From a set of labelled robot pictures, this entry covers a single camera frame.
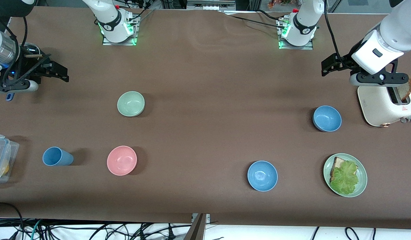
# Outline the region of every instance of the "toast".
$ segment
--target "toast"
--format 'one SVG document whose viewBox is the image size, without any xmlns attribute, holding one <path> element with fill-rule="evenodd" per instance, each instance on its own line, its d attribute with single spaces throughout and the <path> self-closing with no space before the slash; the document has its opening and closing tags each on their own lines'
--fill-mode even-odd
<svg viewBox="0 0 411 240">
<path fill-rule="evenodd" d="M 397 88 L 398 95 L 400 96 L 401 100 L 405 100 L 411 93 L 411 78 L 409 76 L 409 81 L 404 83 Z"/>
<path fill-rule="evenodd" d="M 332 167 L 332 171 L 330 172 L 330 181 L 333 181 L 335 179 L 335 177 L 333 176 L 333 169 L 335 169 L 335 167 L 340 167 L 340 165 L 342 163 L 344 163 L 345 160 L 341 159 L 340 157 L 335 157 L 335 162 L 333 163 L 333 167 Z"/>
</svg>

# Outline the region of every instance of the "plate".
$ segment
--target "plate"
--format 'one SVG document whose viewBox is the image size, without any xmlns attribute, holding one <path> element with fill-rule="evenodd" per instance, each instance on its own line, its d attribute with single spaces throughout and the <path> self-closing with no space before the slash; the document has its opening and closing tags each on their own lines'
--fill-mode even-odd
<svg viewBox="0 0 411 240">
<path fill-rule="evenodd" d="M 330 186 L 330 177 L 331 177 L 330 172 L 332 171 L 333 163 L 335 163 L 335 157 L 340 157 L 341 159 L 346 160 L 346 161 L 354 161 L 355 165 L 358 166 L 358 170 L 356 173 L 358 177 L 358 183 L 355 185 L 355 190 L 353 193 L 350 193 L 350 194 L 338 193 L 337 191 L 333 190 L 333 188 Z M 324 163 L 323 174 L 324 174 L 324 180 L 326 181 L 329 188 L 340 196 L 356 197 L 360 195 L 361 193 L 363 193 L 367 186 L 367 173 L 366 173 L 366 169 L 364 168 L 363 164 L 361 164 L 361 162 L 358 159 L 356 159 L 354 156 L 351 156 L 346 153 L 337 153 L 337 154 L 330 156 L 327 159 L 326 163 Z"/>
</svg>

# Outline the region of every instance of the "blue cup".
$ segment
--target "blue cup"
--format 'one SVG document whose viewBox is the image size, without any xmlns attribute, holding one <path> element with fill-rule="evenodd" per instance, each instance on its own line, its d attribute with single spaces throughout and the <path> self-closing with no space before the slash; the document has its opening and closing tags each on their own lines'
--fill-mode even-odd
<svg viewBox="0 0 411 240">
<path fill-rule="evenodd" d="M 42 162 L 47 166 L 67 166 L 72 164 L 73 156 L 59 147 L 52 146 L 45 150 Z"/>
</svg>

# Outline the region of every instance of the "floor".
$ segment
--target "floor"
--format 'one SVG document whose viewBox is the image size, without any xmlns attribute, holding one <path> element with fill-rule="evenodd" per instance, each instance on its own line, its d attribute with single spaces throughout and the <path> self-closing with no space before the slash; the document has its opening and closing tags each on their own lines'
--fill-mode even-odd
<svg viewBox="0 0 411 240">
<path fill-rule="evenodd" d="M 100 225 L 71 225 L 71 227 L 99 227 Z M 133 233 L 139 228 L 140 224 L 128 225 L 128 231 Z M 166 228 L 167 224 L 154 224 L 147 229 L 147 232 L 154 232 L 162 228 Z M 188 231 L 188 227 L 174 228 L 173 233 L 183 235 Z M 372 228 L 354 228 L 359 239 L 372 240 L 373 229 Z M 208 225 L 205 231 L 204 240 L 311 240 L 315 231 L 315 227 L 288 227 L 288 226 L 241 226 L 241 225 Z M 15 229 L 12 227 L 0 228 L 0 240 L 9 238 Z M 61 240 L 86 240 L 94 233 L 94 230 L 68 230 L 58 228 L 53 230 L 53 233 Z M 162 234 L 168 234 L 168 231 L 162 231 Z M 162 240 L 164 236 L 162 234 L 154 234 L 148 237 L 148 240 Z M 355 236 L 352 232 L 349 232 L 352 239 Z M 100 231 L 96 234 L 92 240 L 105 239 L 106 231 Z M 120 234 L 113 235 L 109 240 L 123 240 L 124 236 Z M 376 240 L 411 240 L 411 230 L 404 229 L 383 229 L 378 228 L 376 230 Z M 315 240 L 348 240 L 345 235 L 345 228 L 331 228 L 321 227 L 317 231 Z"/>
</svg>

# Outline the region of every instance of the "bowl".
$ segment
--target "bowl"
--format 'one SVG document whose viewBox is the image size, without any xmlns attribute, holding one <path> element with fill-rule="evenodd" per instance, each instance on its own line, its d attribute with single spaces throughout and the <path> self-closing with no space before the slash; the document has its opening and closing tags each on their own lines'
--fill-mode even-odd
<svg viewBox="0 0 411 240">
<path fill-rule="evenodd" d="M 267 192 L 277 184 L 278 173 L 271 163 L 257 161 L 250 165 L 247 171 L 247 179 L 255 190 Z"/>
<path fill-rule="evenodd" d="M 358 177 L 358 183 L 355 185 L 355 190 L 353 193 L 350 193 L 350 194 L 338 193 L 331 187 L 330 173 L 332 172 L 333 163 L 335 162 L 335 157 L 340 157 L 341 159 L 346 160 L 346 161 L 354 161 L 355 165 L 358 166 L 357 173 L 356 173 Z M 340 196 L 356 197 L 362 194 L 367 186 L 367 173 L 366 173 L 366 169 L 364 168 L 363 164 L 361 164 L 361 162 L 354 156 L 346 154 L 346 153 L 337 153 L 337 154 L 330 156 L 327 159 L 327 161 L 324 163 L 323 175 L 324 175 L 324 181 L 327 183 L 329 188 Z"/>
<path fill-rule="evenodd" d="M 118 146 L 108 155 L 108 169 L 116 176 L 129 174 L 136 167 L 136 164 L 136 152 L 129 146 Z"/>
<path fill-rule="evenodd" d="M 129 91 L 118 99 L 117 108 L 120 114 L 126 117 L 135 117 L 141 114 L 145 108 L 145 99 L 142 94 Z"/>
<path fill-rule="evenodd" d="M 342 125 L 340 113 L 331 106 L 317 108 L 312 116 L 315 127 L 323 132 L 334 132 Z"/>
</svg>

